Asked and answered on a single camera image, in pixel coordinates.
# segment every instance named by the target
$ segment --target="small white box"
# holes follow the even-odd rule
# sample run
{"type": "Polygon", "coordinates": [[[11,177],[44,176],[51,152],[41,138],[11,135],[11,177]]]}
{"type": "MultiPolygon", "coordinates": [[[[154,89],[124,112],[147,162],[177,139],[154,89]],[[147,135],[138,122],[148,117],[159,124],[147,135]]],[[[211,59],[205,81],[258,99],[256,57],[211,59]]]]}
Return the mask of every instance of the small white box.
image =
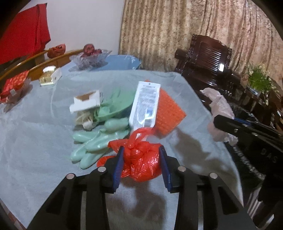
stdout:
{"type": "Polygon", "coordinates": [[[83,111],[100,106],[99,90],[74,97],[74,104],[70,105],[70,112],[83,111]]]}
{"type": "Polygon", "coordinates": [[[62,76],[62,72],[61,72],[61,68],[57,68],[55,70],[56,66],[52,65],[52,66],[48,66],[48,67],[45,67],[43,69],[43,73],[46,73],[46,72],[53,72],[51,74],[51,76],[43,76],[44,77],[40,77],[39,78],[39,83],[40,83],[40,86],[47,86],[47,85],[53,85],[55,84],[62,76]]]}

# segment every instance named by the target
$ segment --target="red plastic bag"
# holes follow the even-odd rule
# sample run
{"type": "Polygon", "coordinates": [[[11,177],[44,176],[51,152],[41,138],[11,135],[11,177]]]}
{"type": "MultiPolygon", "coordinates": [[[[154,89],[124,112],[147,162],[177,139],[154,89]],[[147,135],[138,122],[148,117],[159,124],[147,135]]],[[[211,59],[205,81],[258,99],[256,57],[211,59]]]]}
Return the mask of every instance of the red plastic bag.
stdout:
{"type": "Polygon", "coordinates": [[[52,47],[51,49],[49,49],[48,53],[47,53],[47,57],[49,58],[55,58],[58,57],[60,55],[63,55],[66,52],[66,45],[65,44],[61,44],[55,47],[52,47]]]}
{"type": "MultiPolygon", "coordinates": [[[[130,176],[135,181],[143,182],[158,177],[161,174],[159,166],[159,147],[161,144],[152,144],[142,139],[153,133],[152,128],[139,128],[132,133],[129,139],[110,141],[108,147],[116,153],[124,146],[124,167],[121,177],[130,176]]],[[[106,161],[114,156],[102,157],[97,167],[104,166],[106,161]]]]}

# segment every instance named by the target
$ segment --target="red apple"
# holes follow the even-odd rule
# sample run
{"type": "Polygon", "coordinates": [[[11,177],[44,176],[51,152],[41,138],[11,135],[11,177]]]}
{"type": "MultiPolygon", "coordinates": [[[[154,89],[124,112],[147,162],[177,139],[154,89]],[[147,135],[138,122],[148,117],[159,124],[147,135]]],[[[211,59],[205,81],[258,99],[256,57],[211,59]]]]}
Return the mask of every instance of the red apple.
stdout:
{"type": "Polygon", "coordinates": [[[83,53],[86,56],[90,56],[95,51],[93,44],[86,44],[83,48],[83,53]]]}
{"type": "Polygon", "coordinates": [[[102,54],[101,49],[95,50],[91,55],[98,55],[98,54],[102,54]]]}

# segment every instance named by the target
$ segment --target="white wall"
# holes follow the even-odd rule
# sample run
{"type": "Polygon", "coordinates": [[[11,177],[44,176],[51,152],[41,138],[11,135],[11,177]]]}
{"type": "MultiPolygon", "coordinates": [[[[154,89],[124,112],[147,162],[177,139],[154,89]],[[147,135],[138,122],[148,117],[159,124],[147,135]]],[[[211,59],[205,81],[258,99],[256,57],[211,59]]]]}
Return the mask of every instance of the white wall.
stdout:
{"type": "Polygon", "coordinates": [[[46,2],[51,37],[46,48],[65,43],[66,50],[75,50],[93,43],[118,53],[124,0],[31,0],[22,11],[46,2]]]}

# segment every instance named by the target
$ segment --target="green plant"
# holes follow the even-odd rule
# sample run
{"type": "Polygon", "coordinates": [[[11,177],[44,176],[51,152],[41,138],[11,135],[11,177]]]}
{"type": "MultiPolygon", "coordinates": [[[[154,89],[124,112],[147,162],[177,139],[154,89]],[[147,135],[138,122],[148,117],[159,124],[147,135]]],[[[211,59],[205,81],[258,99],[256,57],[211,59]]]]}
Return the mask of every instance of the green plant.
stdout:
{"type": "Polygon", "coordinates": [[[247,65],[248,84],[258,92],[267,93],[276,88],[267,74],[269,73],[264,64],[253,65],[249,63],[247,65]]]}

